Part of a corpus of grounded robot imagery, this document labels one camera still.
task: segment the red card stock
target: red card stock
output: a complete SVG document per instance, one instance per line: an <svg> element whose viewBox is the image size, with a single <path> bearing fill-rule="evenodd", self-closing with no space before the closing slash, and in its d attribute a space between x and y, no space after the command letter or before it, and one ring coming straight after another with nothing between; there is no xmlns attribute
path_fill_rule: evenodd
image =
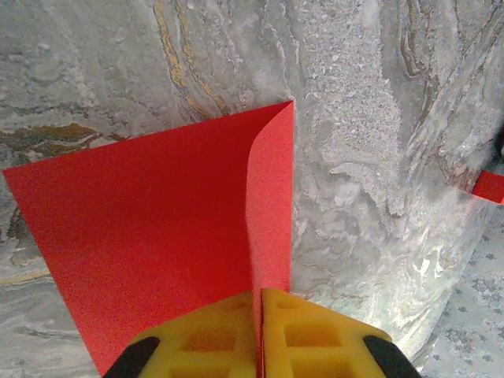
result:
<svg viewBox="0 0 504 378"><path fill-rule="evenodd" d="M4 171L101 374L240 291L260 329L260 289L289 288L293 121L285 102Z"/></svg>

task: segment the marble surface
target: marble surface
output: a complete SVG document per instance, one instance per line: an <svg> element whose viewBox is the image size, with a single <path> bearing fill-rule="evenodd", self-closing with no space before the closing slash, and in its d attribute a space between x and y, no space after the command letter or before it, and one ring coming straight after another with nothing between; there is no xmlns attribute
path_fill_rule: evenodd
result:
<svg viewBox="0 0 504 378"><path fill-rule="evenodd" d="M502 121L502 2L0 7L2 168L293 98L293 292L421 351L494 210L463 190ZM3 179L0 203L0 376L96 376Z"/></svg>

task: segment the folded paper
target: folded paper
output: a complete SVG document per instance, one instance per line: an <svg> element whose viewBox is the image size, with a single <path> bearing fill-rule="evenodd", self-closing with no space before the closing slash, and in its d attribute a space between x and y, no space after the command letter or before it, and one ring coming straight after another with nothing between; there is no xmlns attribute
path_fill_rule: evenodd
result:
<svg viewBox="0 0 504 378"><path fill-rule="evenodd" d="M294 104L4 171L103 374L133 337L252 290L288 291Z"/></svg>

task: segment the white marble texture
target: white marble texture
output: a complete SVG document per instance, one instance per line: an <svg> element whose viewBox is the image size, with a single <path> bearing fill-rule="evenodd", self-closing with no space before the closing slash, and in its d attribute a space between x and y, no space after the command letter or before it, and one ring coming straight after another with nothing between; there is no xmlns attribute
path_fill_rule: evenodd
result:
<svg viewBox="0 0 504 378"><path fill-rule="evenodd" d="M296 101L293 292L431 335L493 206L497 0L0 0L2 168ZM0 181L0 376L96 372Z"/></svg>

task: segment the marbled pattern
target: marbled pattern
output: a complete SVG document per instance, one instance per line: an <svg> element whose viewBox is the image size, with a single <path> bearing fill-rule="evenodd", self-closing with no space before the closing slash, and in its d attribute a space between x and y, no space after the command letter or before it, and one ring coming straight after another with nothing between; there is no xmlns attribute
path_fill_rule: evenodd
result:
<svg viewBox="0 0 504 378"><path fill-rule="evenodd" d="M502 2L0 7L2 168L294 98L293 292L422 348L494 209L459 189L494 153ZM0 191L2 377L94 376Z"/></svg>

